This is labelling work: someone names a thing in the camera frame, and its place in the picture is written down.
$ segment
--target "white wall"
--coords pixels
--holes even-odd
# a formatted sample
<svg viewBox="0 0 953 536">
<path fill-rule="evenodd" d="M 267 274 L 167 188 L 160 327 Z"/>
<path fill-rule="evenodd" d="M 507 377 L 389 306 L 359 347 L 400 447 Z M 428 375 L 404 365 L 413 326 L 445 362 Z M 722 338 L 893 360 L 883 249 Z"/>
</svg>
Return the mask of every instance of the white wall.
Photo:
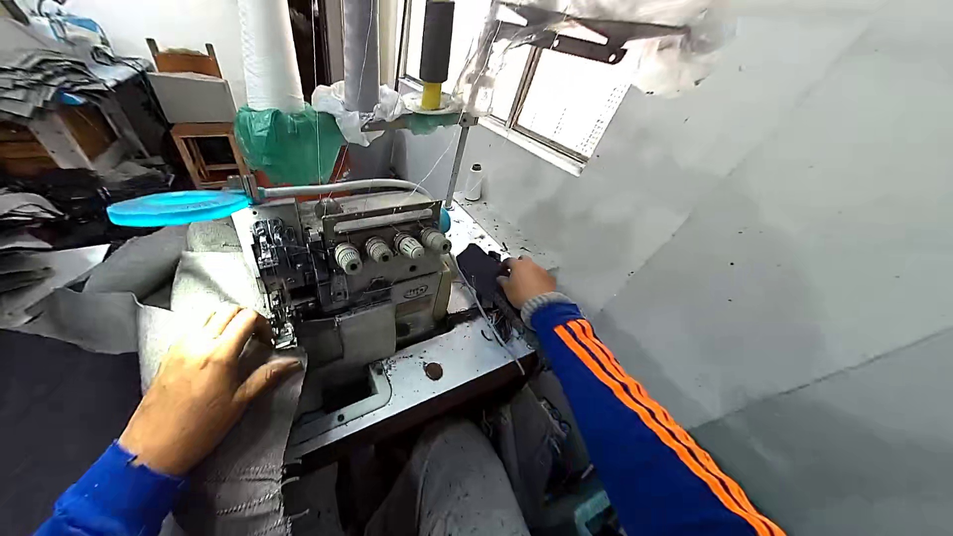
<svg viewBox="0 0 953 536">
<path fill-rule="evenodd" d="M 70 0 L 66 9 L 99 23 L 116 53 L 151 58 L 146 38 L 160 50 L 204 52 L 212 43 L 235 106 L 245 104 L 241 34 L 235 0 Z"/>
<path fill-rule="evenodd" d="M 953 354 L 953 6 L 734 11 L 716 72 L 678 99 L 630 91 L 580 177 L 485 129 L 465 162 L 789 533 L 942 533 L 953 418 L 929 408 L 949 405 L 930 371 Z M 407 138 L 411 179 L 434 137 Z"/>
</svg>

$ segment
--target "orange stripe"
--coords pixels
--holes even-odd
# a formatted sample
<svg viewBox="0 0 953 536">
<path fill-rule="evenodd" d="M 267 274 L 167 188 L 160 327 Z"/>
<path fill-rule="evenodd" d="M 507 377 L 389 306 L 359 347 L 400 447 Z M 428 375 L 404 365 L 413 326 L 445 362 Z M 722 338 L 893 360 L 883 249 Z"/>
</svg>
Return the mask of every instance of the orange stripe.
<svg viewBox="0 0 953 536">
<path fill-rule="evenodd" d="M 581 325 L 582 330 L 584 334 L 586 335 L 586 338 L 594 342 L 597 345 L 597 347 L 600 349 L 600 351 L 597 351 L 594 353 L 597 356 L 602 355 L 604 358 L 607 358 L 608 361 L 610 361 L 614 365 L 614 368 L 618 371 L 618 374 L 627 381 L 627 383 L 630 385 L 630 388 L 632 386 L 632 383 L 634 383 L 635 385 L 639 385 L 637 381 L 635 381 L 630 376 L 625 374 L 625 372 L 622 370 L 621 365 L 618 363 L 618 361 L 616 361 L 615 356 L 613 356 L 612 352 L 609 351 L 609 349 L 606 348 L 605 344 L 602 344 L 602 341 L 595 336 L 595 333 L 593 332 L 593 329 L 592 329 L 592 324 L 590 324 L 587 320 L 582 320 L 579 324 Z M 781 530 L 779 526 L 775 525 L 774 522 L 772 522 L 770 519 L 761 515 L 758 512 L 758 510 L 748 500 L 748 496 L 745 495 L 744 490 L 741 489 L 741 486 L 738 485 L 737 482 L 735 482 L 733 479 L 731 479 L 730 477 L 728 477 L 721 471 L 720 467 L 718 467 L 718 464 L 715 463 L 715 460 L 712 459 L 711 455 L 708 454 L 708 452 L 706 452 L 703 448 L 701 448 L 695 442 L 695 439 L 692 438 L 692 436 L 689 435 L 688 432 L 686 432 L 681 426 L 679 426 L 674 419 L 672 419 L 672 416 L 668 413 L 668 411 L 664 407 L 662 407 L 658 402 L 656 402 L 651 397 L 647 396 L 647 394 L 646 394 L 645 400 L 642 402 L 645 402 L 647 405 L 649 405 L 649 407 L 653 409 L 653 411 L 655 411 L 656 415 L 660 415 L 660 419 L 663 420 L 663 422 L 668 422 L 670 424 L 670 426 L 667 426 L 667 427 L 671 429 L 674 433 L 676 433 L 676 435 L 682 440 L 683 443 L 685 443 L 688 446 L 688 448 L 692 449 L 695 455 L 699 458 L 702 464 L 704 464 L 708 468 L 709 471 L 715 474 L 715 476 L 721 477 L 725 481 L 725 484 L 728 486 L 729 492 L 731 492 L 732 497 L 734 497 L 735 500 L 739 502 L 742 508 L 750 512 L 752 515 L 756 516 L 763 523 L 768 525 L 769 528 L 773 529 L 773 531 L 778 532 L 780 535 L 784 534 L 784 531 Z"/>
<path fill-rule="evenodd" d="M 595 333 L 593 332 L 592 324 L 590 324 L 588 320 L 575 320 L 575 322 L 578 324 L 579 328 L 581 328 L 582 333 L 580 334 L 572 322 L 570 322 L 570 327 L 573 328 L 573 331 L 576 333 L 579 339 L 582 340 L 582 342 L 588 346 L 590 350 L 592 350 L 593 355 L 597 357 L 597 360 L 601 361 L 602 364 L 605 365 L 606 370 L 610 371 L 610 375 L 615 377 L 617 380 L 625 382 L 625 384 L 627 384 L 630 390 L 632 390 L 634 393 L 638 392 L 640 395 L 642 395 L 642 397 L 637 395 L 633 396 L 636 396 L 636 398 L 639 399 L 639 402 L 648 406 L 649 409 L 651 409 L 659 417 L 662 425 L 671 430 L 696 455 L 705 468 L 725 482 L 732 498 L 738 501 L 738 504 L 745 511 L 755 516 L 762 523 L 768 525 L 769 528 L 777 532 L 779 535 L 783 535 L 784 531 L 781 530 L 779 526 L 775 525 L 774 522 L 760 514 L 758 510 L 754 508 L 754 506 L 748 500 L 747 495 L 745 495 L 744 490 L 741 489 L 741 486 L 738 485 L 738 483 L 733 479 L 725 475 L 723 471 L 721 471 L 720 467 L 718 467 L 718 464 L 715 463 L 711 455 L 701 448 L 698 443 L 695 442 L 695 439 L 684 430 L 684 428 L 675 422 L 675 420 L 664 407 L 656 402 L 655 399 L 648 396 L 638 381 L 627 375 L 625 371 L 622 370 L 621 365 L 618 363 L 612 352 L 605 346 L 605 344 L 602 343 L 601 340 L 596 337 Z"/>
<path fill-rule="evenodd" d="M 609 387 L 609 389 L 612 390 L 612 392 L 616 395 L 616 398 L 618 398 L 623 404 L 625 404 L 629 409 L 635 411 L 642 420 L 642 423 L 655 432 L 663 443 L 675 451 L 676 455 L 679 456 L 679 459 L 685 465 L 687 465 L 696 476 L 708 484 L 708 487 L 721 500 L 721 503 L 725 505 L 726 508 L 732 512 L 735 512 L 741 516 L 742 519 L 747 521 L 755 529 L 755 531 L 758 532 L 759 536 L 770 536 L 770 532 L 768 532 L 762 524 L 754 523 L 752 516 L 745 512 L 725 493 L 718 480 L 711 473 L 704 470 L 701 465 L 699 465 L 698 462 L 692 458 L 691 454 L 688 453 L 688 450 L 683 444 L 676 441 L 671 434 L 667 433 L 662 428 L 661 424 L 659 424 L 655 419 L 652 418 L 651 415 L 649 415 L 649 412 L 645 407 L 639 405 L 636 403 L 636 401 L 632 400 L 631 397 L 627 396 L 622 390 L 622 387 L 616 381 L 610 379 L 610 377 L 602 371 L 596 362 L 593 361 L 593 358 L 589 355 L 589 352 L 584 350 L 582 346 L 579 346 L 576 340 L 573 339 L 573 336 L 566 331 L 565 326 L 556 326 L 555 331 L 556 334 L 559 335 L 559 338 L 562 339 L 562 341 L 566 344 L 566 346 L 568 346 L 576 354 L 576 357 L 578 357 L 579 360 L 582 361 L 582 363 L 585 364 L 594 375 L 596 375 L 596 378 L 598 378 L 605 386 Z"/>
</svg>

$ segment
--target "hand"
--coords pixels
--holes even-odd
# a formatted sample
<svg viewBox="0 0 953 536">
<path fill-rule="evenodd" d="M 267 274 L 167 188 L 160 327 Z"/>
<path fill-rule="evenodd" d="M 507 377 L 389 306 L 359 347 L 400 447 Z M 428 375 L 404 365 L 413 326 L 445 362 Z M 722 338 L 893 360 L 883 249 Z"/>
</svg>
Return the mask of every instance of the hand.
<svg viewBox="0 0 953 536">
<path fill-rule="evenodd" d="M 152 386 L 119 437 L 136 461 L 167 475 L 185 475 L 225 438 L 256 396 L 301 362 L 267 362 L 244 381 L 238 356 L 267 322 L 252 309 L 227 306 L 183 337 L 162 359 Z"/>
<path fill-rule="evenodd" d="M 507 258 L 503 267 L 510 271 L 510 276 L 500 276 L 497 282 L 516 309 L 521 309 L 529 299 L 556 290 L 556 279 L 526 256 Z"/>
</svg>

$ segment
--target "blue sleeve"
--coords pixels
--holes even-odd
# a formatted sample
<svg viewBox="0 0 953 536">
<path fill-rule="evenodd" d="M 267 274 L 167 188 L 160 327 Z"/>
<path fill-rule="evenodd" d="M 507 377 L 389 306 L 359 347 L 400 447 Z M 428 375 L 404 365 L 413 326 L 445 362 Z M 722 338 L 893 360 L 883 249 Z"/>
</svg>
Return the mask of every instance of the blue sleeve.
<svg viewBox="0 0 953 536">
<path fill-rule="evenodd" d="M 629 534 L 783 536 L 622 370 L 578 307 L 545 305 L 532 324 Z"/>
<path fill-rule="evenodd" d="M 56 500 L 37 535 L 154 536 L 172 511 L 182 479 L 156 473 L 113 442 Z"/>
</svg>

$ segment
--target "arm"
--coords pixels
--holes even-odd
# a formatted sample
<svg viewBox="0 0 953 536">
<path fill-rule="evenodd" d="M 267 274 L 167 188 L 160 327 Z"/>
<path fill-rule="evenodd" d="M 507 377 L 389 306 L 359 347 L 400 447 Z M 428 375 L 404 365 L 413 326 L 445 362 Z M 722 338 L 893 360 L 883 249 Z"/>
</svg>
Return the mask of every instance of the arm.
<svg viewBox="0 0 953 536">
<path fill-rule="evenodd" d="M 185 485 L 181 475 L 212 452 L 254 397 L 301 367 L 274 360 L 237 377 L 238 357 L 261 321 L 229 306 L 170 348 L 119 440 L 63 493 L 36 534 L 158 534 Z"/>
<path fill-rule="evenodd" d="M 622 370 L 578 307 L 554 292 L 545 270 L 524 258 L 507 265 L 510 277 L 500 283 L 536 330 L 629 533 L 783 536 Z"/>
</svg>

